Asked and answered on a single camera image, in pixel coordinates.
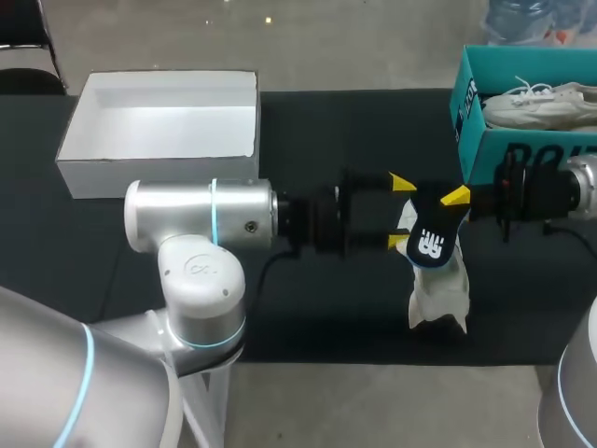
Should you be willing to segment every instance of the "table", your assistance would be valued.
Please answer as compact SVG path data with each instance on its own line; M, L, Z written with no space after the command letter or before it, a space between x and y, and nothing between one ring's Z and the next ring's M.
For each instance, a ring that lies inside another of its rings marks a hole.
M261 94L261 176L276 189L333 184L344 166L409 180L460 177L450 91ZM161 307L157 264L126 244L122 201L73 201L54 164L76 103L0 97L0 285L93 322ZM357 200L358 226L396 220L399 199ZM597 244L597 226L571 224ZM500 365L554 363L597 295L597 264L566 235L492 220L461 231L471 286L468 336L447 320L408 329L412 269L396 253L346 260L306 251L274 264L250 316L244 361ZM238 254L253 299L261 266L284 250Z

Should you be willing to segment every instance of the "black chair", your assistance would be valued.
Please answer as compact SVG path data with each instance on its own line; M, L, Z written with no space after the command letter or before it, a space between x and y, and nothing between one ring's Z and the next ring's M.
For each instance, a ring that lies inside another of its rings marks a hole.
M31 68L0 70L0 94L66 94L41 0L0 0L2 49L46 49L56 75Z

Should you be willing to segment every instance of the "shoe box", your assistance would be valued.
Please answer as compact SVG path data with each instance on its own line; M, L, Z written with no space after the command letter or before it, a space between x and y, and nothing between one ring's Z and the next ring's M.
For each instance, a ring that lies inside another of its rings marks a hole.
M257 73L90 74L56 163L74 199L123 198L135 180L257 179Z
M491 129L483 118L481 99L521 86L568 82L597 86L597 50L540 47L466 46L450 101L464 182L493 182L496 167L509 151L518 161L544 163L554 158L597 152L597 133Z

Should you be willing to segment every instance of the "concrete floor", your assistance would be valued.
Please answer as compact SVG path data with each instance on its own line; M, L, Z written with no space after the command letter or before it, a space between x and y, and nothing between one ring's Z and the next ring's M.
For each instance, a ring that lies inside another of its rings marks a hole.
M91 70L255 68L263 90L449 87L480 0L45 0L70 92ZM48 67L38 51L3 66ZM234 368L229 448L539 446L533 368Z

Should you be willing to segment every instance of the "white cardboard box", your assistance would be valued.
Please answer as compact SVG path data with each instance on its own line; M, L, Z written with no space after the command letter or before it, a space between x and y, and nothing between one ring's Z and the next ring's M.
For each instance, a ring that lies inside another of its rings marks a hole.
M73 198L122 198L135 180L257 179L257 73L92 73L56 163Z

